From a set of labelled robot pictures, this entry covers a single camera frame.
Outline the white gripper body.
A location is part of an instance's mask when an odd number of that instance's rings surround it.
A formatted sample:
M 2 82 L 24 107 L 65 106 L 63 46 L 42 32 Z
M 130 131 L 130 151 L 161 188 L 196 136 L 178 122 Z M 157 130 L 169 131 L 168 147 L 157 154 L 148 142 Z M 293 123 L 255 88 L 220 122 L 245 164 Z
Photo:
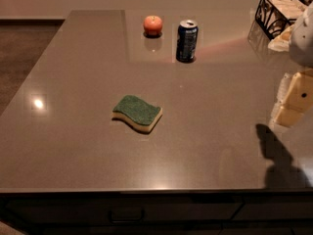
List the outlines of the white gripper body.
M 293 25 L 290 56 L 301 66 L 313 67 L 313 2 Z

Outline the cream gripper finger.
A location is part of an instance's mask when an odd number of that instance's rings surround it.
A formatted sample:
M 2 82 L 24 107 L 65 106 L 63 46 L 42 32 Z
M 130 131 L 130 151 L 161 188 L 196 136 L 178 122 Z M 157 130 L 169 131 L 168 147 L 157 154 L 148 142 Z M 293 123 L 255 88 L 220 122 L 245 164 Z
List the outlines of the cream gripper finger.
M 289 26 L 269 42 L 268 48 L 276 52 L 288 52 L 290 49 L 291 32 L 292 26 Z
M 290 127 L 313 106 L 313 70 L 285 73 L 273 109 L 273 121 Z

